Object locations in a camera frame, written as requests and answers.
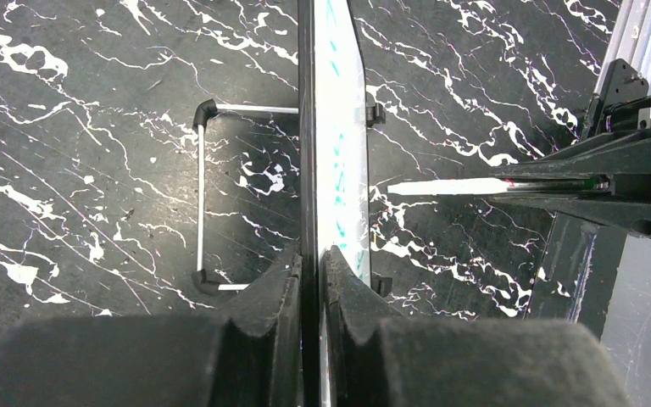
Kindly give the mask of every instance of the marble tabletop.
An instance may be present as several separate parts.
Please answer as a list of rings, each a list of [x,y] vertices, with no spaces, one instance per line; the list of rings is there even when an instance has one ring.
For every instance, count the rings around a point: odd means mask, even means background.
[[[553,214],[387,185],[572,144],[617,0],[352,1],[370,98],[373,271],[412,315],[522,317]],[[294,0],[0,1],[0,337],[57,315],[198,313],[198,103],[296,107]],[[206,263],[250,282],[299,239],[298,122],[207,133]],[[558,286],[553,295],[569,295]]]

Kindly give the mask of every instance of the screw hole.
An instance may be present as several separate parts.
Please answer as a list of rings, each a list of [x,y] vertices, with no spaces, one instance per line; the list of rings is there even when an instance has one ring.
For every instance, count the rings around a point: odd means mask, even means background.
[[[630,230],[643,236],[651,236],[651,220],[636,220],[630,225]]]

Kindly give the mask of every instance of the white rod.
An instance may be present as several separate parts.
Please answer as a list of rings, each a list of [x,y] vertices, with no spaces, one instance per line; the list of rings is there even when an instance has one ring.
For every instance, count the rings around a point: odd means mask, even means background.
[[[205,157],[203,154],[203,139],[205,131],[198,125],[198,239],[196,244],[196,271],[203,270],[203,211],[205,210]]]
[[[218,291],[241,291],[248,288],[248,284],[221,284]]]
[[[240,110],[242,112],[265,112],[298,114],[298,108],[277,108],[276,106],[251,106],[248,104],[223,104],[216,105],[218,110]]]

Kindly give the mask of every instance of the small whiteboard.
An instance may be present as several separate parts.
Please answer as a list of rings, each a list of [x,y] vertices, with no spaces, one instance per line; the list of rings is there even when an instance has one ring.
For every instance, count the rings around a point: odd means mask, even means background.
[[[318,259],[338,246],[370,285],[363,59],[347,0],[314,0]]]

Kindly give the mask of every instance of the black marble surface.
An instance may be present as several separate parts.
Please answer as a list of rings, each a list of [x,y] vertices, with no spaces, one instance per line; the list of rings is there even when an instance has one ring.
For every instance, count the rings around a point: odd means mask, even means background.
[[[411,314],[526,312],[551,214],[389,183],[484,176],[576,140],[616,0],[353,1],[373,270]],[[55,315],[197,313],[192,112],[295,107],[293,0],[0,1],[0,336]],[[250,282],[298,239],[298,123],[208,131],[206,261]]]

